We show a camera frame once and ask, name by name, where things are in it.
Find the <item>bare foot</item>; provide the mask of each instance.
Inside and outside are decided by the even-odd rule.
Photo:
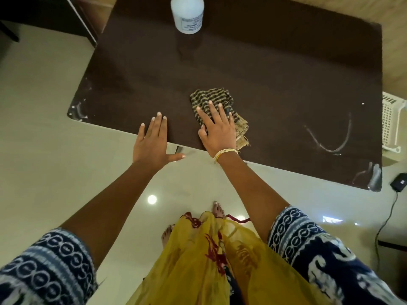
[[[168,240],[170,239],[171,232],[173,231],[175,225],[169,225],[167,229],[163,232],[161,236],[162,247],[164,248],[167,245]]]
[[[215,217],[225,218],[225,212],[217,201],[213,202],[212,213],[215,215]]]

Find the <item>bracelet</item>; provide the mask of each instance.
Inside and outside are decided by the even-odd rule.
[[[213,157],[213,159],[215,159],[215,164],[218,163],[218,158],[219,158],[219,156],[221,156],[221,154],[226,153],[226,152],[236,152],[237,154],[239,154],[235,149],[223,149],[223,150],[220,150],[220,151],[217,152],[216,155]]]

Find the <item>beige wood surface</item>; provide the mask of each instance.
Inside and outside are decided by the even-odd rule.
[[[101,33],[116,0],[80,0]],[[383,28],[383,90],[407,98],[407,0],[294,0],[377,22]]]

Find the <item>bottle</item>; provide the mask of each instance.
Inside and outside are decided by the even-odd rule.
[[[180,32],[194,34],[201,29],[204,0],[171,0],[171,10]]]

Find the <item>tabletop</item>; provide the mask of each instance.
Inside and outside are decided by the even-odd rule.
[[[248,121],[246,161],[381,189],[378,24],[289,0],[204,0],[194,35],[170,0],[117,0],[68,109],[137,133],[158,111],[169,142],[204,150],[189,96],[224,87]]]

